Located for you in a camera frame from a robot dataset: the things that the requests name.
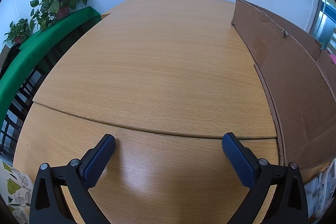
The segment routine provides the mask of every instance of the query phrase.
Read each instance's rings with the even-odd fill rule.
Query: green tablecloth
[[[53,46],[86,21],[100,16],[91,7],[73,12],[44,32],[37,31],[21,46],[20,52],[0,79],[0,124],[24,80]]]

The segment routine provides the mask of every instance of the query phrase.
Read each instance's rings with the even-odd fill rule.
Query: wooden table
[[[14,166],[34,180],[41,163],[81,158],[110,133],[117,149],[90,194],[111,222],[226,223],[248,189],[222,151],[223,134],[279,162],[263,87],[231,26],[234,7],[222,0],[114,7],[43,82]]]

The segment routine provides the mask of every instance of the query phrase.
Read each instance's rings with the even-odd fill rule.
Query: textured blue pad
[[[83,171],[83,186],[85,189],[92,188],[97,184],[104,168],[115,150],[115,147],[115,138],[113,136],[109,136]]]
[[[237,173],[240,182],[243,186],[252,189],[256,183],[255,171],[229,134],[223,136],[222,147],[225,155]]]

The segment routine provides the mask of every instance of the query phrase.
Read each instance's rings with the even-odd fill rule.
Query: pothos plant
[[[76,5],[82,1],[84,5],[87,4],[87,0],[33,0],[30,2],[30,6],[33,8],[30,15],[32,19],[38,22],[40,30],[43,32],[49,25],[55,24],[57,20],[60,20],[58,13],[63,10],[76,9]],[[40,8],[36,11],[35,7],[40,5]]]
[[[13,22],[11,22],[9,25],[10,31],[4,34],[8,35],[7,39],[5,39],[4,42],[11,41],[12,44],[14,44],[14,42],[25,42],[27,38],[33,34],[33,29],[35,27],[34,20],[31,20],[29,25],[27,21],[27,19],[21,18],[16,24],[13,24]]]

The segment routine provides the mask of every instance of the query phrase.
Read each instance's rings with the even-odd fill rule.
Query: torn cardboard edge
[[[236,0],[232,25],[249,49],[278,136],[280,163],[310,169],[336,156],[336,66],[288,20]]]

